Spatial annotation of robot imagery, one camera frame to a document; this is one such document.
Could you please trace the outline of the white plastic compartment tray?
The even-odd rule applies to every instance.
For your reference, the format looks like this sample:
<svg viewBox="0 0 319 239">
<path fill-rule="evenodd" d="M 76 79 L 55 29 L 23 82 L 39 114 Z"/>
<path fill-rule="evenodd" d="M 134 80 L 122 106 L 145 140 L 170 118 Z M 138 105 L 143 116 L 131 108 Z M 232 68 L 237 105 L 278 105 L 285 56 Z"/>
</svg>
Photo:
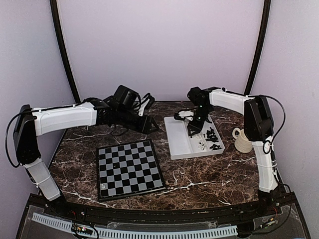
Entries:
<svg viewBox="0 0 319 239">
<path fill-rule="evenodd" d="M 170 158 L 172 160 L 211 156 L 223 153 L 225 148 L 217 151 L 201 151 L 197 146 L 197 140 L 195 139 L 196 134 L 193 136 L 188 135 L 188 122 L 189 121 L 187 120 L 175 120 L 174 117 L 164 118 Z M 211 118 L 208 118 L 208 121 L 204 123 L 203 128 L 206 124 L 214 125 Z"/>
</svg>

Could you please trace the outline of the black grey chessboard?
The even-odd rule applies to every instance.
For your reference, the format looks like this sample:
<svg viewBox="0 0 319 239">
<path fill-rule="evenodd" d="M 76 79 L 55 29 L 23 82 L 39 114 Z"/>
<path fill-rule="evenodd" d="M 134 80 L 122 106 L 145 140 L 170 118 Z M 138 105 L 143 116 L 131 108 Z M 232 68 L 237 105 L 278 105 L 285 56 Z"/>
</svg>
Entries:
<svg viewBox="0 0 319 239">
<path fill-rule="evenodd" d="M 96 149 L 97 198 L 111 201 L 166 188 L 151 139 Z"/>
</svg>

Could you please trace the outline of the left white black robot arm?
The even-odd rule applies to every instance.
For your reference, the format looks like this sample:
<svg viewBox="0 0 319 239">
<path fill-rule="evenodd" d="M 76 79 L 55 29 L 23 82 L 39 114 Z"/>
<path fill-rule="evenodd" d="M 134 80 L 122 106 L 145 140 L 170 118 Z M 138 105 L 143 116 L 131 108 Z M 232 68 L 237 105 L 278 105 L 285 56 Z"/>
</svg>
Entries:
<svg viewBox="0 0 319 239">
<path fill-rule="evenodd" d="M 78 126 L 120 125 L 142 134 L 158 131 L 155 119 L 144 113 L 155 102 L 151 94 L 143 98 L 123 85 L 105 99 L 86 98 L 82 102 L 50 108 L 21 107 L 11 122 L 15 123 L 13 142 L 17 164 L 23 166 L 59 217 L 70 213 L 70 205 L 41 159 L 37 138 L 44 134 Z"/>
</svg>

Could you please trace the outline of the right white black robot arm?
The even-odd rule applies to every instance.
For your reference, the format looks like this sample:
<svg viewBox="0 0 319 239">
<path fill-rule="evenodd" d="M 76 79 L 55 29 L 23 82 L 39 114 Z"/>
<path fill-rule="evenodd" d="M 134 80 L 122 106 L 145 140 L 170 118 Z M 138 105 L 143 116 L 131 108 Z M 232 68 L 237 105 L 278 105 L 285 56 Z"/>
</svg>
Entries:
<svg viewBox="0 0 319 239">
<path fill-rule="evenodd" d="M 214 107 L 244 116 L 244 133 L 252 142 L 257 159 L 259 191 L 272 193 L 279 184 L 273 146 L 277 133 L 274 133 L 274 120 L 267 99 L 276 99 L 266 95 L 241 95 L 218 87 L 203 90 L 194 87 L 189 90 L 187 97 L 196 106 L 195 114 L 187 125 L 189 136 L 201 132 Z"/>
</svg>

